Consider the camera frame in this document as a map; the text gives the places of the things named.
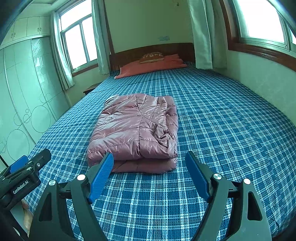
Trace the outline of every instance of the screw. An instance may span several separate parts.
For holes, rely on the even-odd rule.
[[[78,179],[79,181],[82,181],[82,180],[85,179],[85,175],[84,175],[84,174],[80,174],[80,175],[77,176],[77,179]]]
[[[50,181],[48,182],[48,184],[49,184],[50,186],[53,186],[53,185],[55,184],[55,180],[50,180]]]
[[[244,183],[247,184],[247,185],[249,185],[249,184],[251,184],[251,181],[250,181],[250,179],[245,178],[244,179]]]
[[[220,180],[222,178],[222,176],[219,173],[215,173],[214,178],[217,180]]]

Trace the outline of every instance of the curtain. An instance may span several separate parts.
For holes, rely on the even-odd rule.
[[[223,46],[217,41],[214,10],[211,0],[188,0],[191,16],[196,68],[224,68]]]
[[[104,12],[104,0],[92,0],[92,18],[99,73],[108,74],[110,72],[110,47]]]
[[[67,90],[70,87],[74,86],[74,81],[62,47],[59,27],[59,14],[57,12],[53,12],[51,14],[50,44],[52,46],[52,55],[61,85],[63,87],[63,90]]]

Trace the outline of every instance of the window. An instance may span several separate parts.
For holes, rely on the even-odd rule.
[[[291,31],[291,35],[292,35],[292,43],[293,44],[296,44],[296,37],[294,36],[294,34],[292,33],[292,31]]]
[[[72,72],[96,63],[97,51],[91,16],[91,0],[72,5],[60,14],[61,36]]]
[[[267,0],[234,0],[241,41],[248,44],[289,49],[286,24]]]

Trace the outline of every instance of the window frame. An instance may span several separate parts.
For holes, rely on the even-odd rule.
[[[293,52],[296,53],[296,43],[293,43],[293,37],[292,37],[292,31],[290,30],[290,28],[288,27],[288,25],[286,25],[289,31],[289,37],[290,37],[290,43],[291,43],[291,50]]]
[[[282,42],[276,42],[276,41],[271,41],[267,39],[260,39],[260,38],[254,38],[254,37],[242,37],[242,32],[247,33],[247,26],[244,24],[243,21],[240,19],[243,19],[243,13],[240,9],[240,6],[238,4],[237,0],[232,0],[234,10],[236,12],[236,19],[237,19],[237,26],[239,29],[239,39],[241,42],[246,43],[246,44],[251,44],[251,45],[257,45],[257,46],[262,46],[262,47],[267,47],[267,48],[272,48],[274,50],[290,50],[289,49],[289,39],[288,39],[288,33],[286,30],[286,26],[284,23],[284,20],[282,17],[279,15],[279,21],[281,23],[281,28],[283,31],[283,37],[284,37],[284,43]]]
[[[291,34],[287,31],[288,24],[285,20],[283,23],[286,29],[287,40],[290,41],[288,43],[289,50],[265,43],[244,42],[240,38],[238,17],[233,0],[219,0],[219,2],[225,22],[228,50],[267,58],[296,71],[296,51],[294,51],[296,50],[296,45],[289,40],[291,39]]]
[[[84,2],[85,0],[79,0],[79,1],[73,1],[70,2],[69,5],[66,8],[63,8],[62,11],[59,12],[59,20],[61,21],[61,16],[66,13],[67,11],[69,11],[71,8],[75,7],[76,5]],[[64,49],[64,53],[66,56],[66,60],[68,62],[69,68],[71,70],[72,74],[75,74],[83,69],[89,68],[90,66],[95,66],[98,63],[97,59],[94,59],[92,61],[90,61],[89,59],[89,54],[87,51],[87,46],[86,46],[86,42],[85,42],[85,36],[84,36],[84,32],[83,32],[83,26],[82,26],[82,22],[88,18],[92,18],[92,14],[88,14],[85,17],[77,20],[76,22],[72,23],[70,26],[68,26],[66,29],[62,30],[61,28],[61,24],[60,24],[60,34],[61,34],[61,40],[62,40],[62,45],[63,45],[63,49]],[[77,67],[77,68],[73,68],[72,63],[71,63],[71,59],[69,56],[69,51],[68,51],[68,47],[67,47],[67,42],[66,42],[66,32],[71,30],[72,28],[76,27],[77,25],[79,25],[80,27],[80,34],[81,34],[81,39],[82,39],[82,44],[83,44],[83,49],[84,49],[84,53],[85,53],[85,57],[86,57],[86,63]]]

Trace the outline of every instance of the wooden window frame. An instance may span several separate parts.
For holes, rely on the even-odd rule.
[[[76,22],[74,22],[70,26],[68,26],[66,29],[61,31],[62,45],[63,45],[65,56],[66,56],[67,62],[69,64],[72,75],[79,72],[80,70],[90,67],[98,62],[97,59],[94,59],[94,60],[89,59],[89,53],[88,53],[88,49],[86,46],[84,32],[83,32],[82,22],[86,19],[89,19],[89,18],[92,18],[92,14],[84,16],[83,18],[77,20]],[[70,59],[70,55],[69,55],[69,51],[68,51],[68,46],[67,46],[67,41],[66,41],[66,33],[69,30],[71,30],[72,28],[77,27],[77,26],[80,27],[81,40],[82,40],[83,50],[84,50],[84,54],[85,54],[85,58],[86,58],[86,63],[82,64],[74,69],[72,67],[72,63],[71,63],[71,59]]]
[[[235,19],[236,13],[233,13],[229,0],[219,0],[219,2],[225,21],[228,50],[254,54],[263,58],[267,58],[296,71],[295,57],[274,49],[240,43],[239,27]]]
[[[69,9],[73,8],[74,6],[76,6],[77,4],[83,2],[84,0],[73,0],[73,1],[70,1],[69,3],[65,4],[64,6],[62,6],[60,8],[60,13],[59,13],[59,16],[61,16],[62,14],[64,14],[66,11],[68,11]],[[111,32],[110,32],[110,27],[109,27],[109,22],[108,22],[108,17],[107,17],[107,12],[106,12],[106,5],[105,5],[105,0],[103,0],[103,4],[104,4],[104,13],[105,13],[105,20],[106,20],[106,26],[107,26],[107,35],[108,35],[108,42],[109,42],[109,48],[110,48],[110,54],[114,54],[114,46],[113,46],[113,42],[112,42],[112,37],[111,37]],[[71,26],[73,27],[74,25],[77,25],[78,22],[80,22],[80,20],[76,21],[75,23],[73,23]],[[63,45],[63,48],[64,50],[67,49],[66,45],[64,44],[65,43],[65,38],[63,36],[63,32],[66,32],[67,30],[69,30],[69,27],[63,31],[61,31],[61,38],[62,38],[62,45]],[[77,76],[79,74],[82,74],[88,70],[91,70],[91,69],[94,69],[96,67],[98,67],[98,63],[96,60],[93,60],[93,61],[88,61],[86,64],[80,66],[80,68],[78,67],[76,71],[73,70],[72,68],[72,65],[71,65],[71,61],[70,61],[70,58],[68,56],[68,50],[65,51],[66,53],[66,58],[67,58],[67,62],[69,63],[69,67],[71,69],[71,72],[72,72],[72,77],[74,76]]]

